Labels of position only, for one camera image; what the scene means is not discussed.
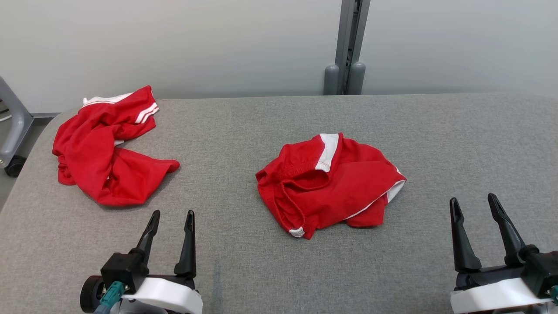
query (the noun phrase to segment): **teal connector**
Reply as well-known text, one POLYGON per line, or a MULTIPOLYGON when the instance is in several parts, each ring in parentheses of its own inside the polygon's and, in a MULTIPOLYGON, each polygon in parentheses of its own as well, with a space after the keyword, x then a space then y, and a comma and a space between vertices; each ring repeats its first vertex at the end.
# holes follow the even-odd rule
POLYGON ((558 286, 554 286, 550 289, 550 297, 554 303, 558 304, 558 286))
POLYGON ((124 294, 124 284, 120 281, 113 282, 107 292, 101 298, 100 306, 97 307, 94 314, 108 314, 110 309, 120 301, 124 294))

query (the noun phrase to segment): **white trim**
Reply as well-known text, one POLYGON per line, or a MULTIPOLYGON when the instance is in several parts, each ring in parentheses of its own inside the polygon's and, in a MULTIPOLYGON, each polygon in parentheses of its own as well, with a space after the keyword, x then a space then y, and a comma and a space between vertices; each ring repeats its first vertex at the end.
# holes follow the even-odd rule
POLYGON ((298 228, 298 229, 291 229, 289 230, 289 233, 293 236, 293 237, 302 237, 304 235, 304 230, 302 229, 302 227, 298 228))
POLYGON ((136 118, 136 124, 145 123, 147 117, 158 111, 157 103, 153 103, 148 109, 142 110, 136 118))
POLYGON ((87 100, 87 98, 83 98, 83 107, 89 106, 90 104, 96 104, 96 103, 117 103, 117 102, 123 100, 124 98, 130 96, 131 94, 132 93, 128 93, 128 94, 115 96, 115 97, 109 97, 109 98, 93 97, 90 100, 87 100))
POLYGON ((370 207, 370 205, 372 205, 375 201, 379 200, 380 197, 384 196, 384 194, 387 194, 387 202, 389 203, 394 197, 395 195, 397 195, 397 193, 399 193, 399 191, 401 191, 401 188, 403 188, 403 185, 405 184, 405 180, 401 180, 401 181, 397 181, 391 188, 389 188, 389 190, 387 190, 385 193, 383 193, 382 195, 380 195, 378 198, 376 198, 374 201, 372 201, 372 203, 366 205, 366 207, 364 207, 363 209, 361 209, 360 211, 350 215, 349 217, 343 219, 343 220, 347 220, 349 218, 353 218, 354 216, 362 213, 363 211, 367 210, 368 207, 370 207))
POLYGON ((329 172, 331 169, 331 161, 337 150, 337 144, 339 142, 339 134, 320 134, 321 141, 324 142, 324 151, 321 152, 320 159, 316 164, 316 170, 323 170, 329 172))

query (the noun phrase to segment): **white partition panel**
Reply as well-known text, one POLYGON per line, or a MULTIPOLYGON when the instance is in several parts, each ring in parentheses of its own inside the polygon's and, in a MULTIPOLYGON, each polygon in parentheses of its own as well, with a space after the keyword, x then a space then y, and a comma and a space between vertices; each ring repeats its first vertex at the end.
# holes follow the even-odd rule
POLYGON ((359 61, 363 94, 558 97, 558 1, 372 0, 359 61))
POLYGON ((341 0, 3 1, 0 76, 32 114, 158 98, 316 95, 341 0))

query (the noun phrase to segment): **caster wheel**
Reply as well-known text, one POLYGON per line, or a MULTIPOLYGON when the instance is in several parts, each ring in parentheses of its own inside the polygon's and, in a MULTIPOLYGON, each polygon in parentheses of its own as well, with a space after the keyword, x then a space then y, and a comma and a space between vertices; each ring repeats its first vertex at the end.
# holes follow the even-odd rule
POLYGON ((4 168, 6 174, 12 178, 17 178, 27 158, 15 155, 9 162, 8 166, 4 168))
POLYGON ((100 305, 103 289, 103 277, 90 276, 87 278, 79 296, 81 310, 85 313, 93 313, 100 305))

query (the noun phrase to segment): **white cable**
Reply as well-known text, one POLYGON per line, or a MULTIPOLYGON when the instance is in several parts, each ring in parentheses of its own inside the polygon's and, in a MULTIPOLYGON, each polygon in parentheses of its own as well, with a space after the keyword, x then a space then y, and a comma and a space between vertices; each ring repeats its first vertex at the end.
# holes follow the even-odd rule
POLYGON ((6 121, 6 120, 8 120, 8 119, 11 118, 11 117, 12 117, 12 115, 9 115, 9 116, 7 116, 7 117, 4 117, 4 118, 0 119, 0 122, 6 121))

